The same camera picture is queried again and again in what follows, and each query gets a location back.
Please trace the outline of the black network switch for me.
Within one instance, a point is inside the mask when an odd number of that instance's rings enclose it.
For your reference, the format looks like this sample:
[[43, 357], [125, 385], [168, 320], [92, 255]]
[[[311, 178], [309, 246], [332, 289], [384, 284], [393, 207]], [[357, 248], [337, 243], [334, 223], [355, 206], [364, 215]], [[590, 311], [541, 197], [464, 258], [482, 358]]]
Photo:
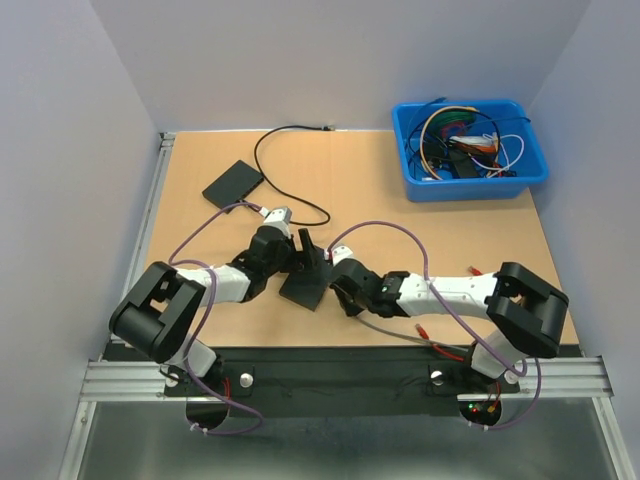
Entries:
[[290, 273], [279, 289], [279, 295], [305, 309], [315, 312], [328, 288], [331, 267], [320, 261], [314, 267]]
[[243, 160], [237, 160], [202, 191], [202, 196], [222, 210], [242, 203], [263, 182], [264, 176], [258, 170]]

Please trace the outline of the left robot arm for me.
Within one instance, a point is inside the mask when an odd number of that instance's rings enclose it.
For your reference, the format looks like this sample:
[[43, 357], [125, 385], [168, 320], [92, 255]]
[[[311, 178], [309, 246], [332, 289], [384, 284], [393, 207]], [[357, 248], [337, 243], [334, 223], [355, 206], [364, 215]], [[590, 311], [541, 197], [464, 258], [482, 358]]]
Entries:
[[158, 364], [188, 372], [199, 393], [215, 392], [223, 371], [216, 353], [189, 332], [201, 307], [245, 303], [261, 294], [276, 274], [287, 276], [280, 295], [315, 310], [326, 289], [329, 265], [307, 230], [299, 231], [302, 248], [293, 237], [273, 226], [261, 226], [249, 247], [219, 267], [176, 269], [152, 263], [121, 300], [109, 320], [109, 330]]

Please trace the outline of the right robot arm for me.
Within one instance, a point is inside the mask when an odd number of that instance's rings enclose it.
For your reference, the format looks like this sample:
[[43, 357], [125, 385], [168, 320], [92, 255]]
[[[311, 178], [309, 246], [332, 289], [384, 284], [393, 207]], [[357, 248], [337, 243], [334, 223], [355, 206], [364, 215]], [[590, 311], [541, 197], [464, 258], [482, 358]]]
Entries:
[[449, 314], [475, 343], [460, 366], [463, 384], [482, 390], [527, 357], [558, 355], [569, 299], [516, 262], [469, 277], [423, 278], [407, 271], [383, 276], [354, 258], [333, 263], [329, 287], [349, 317]]

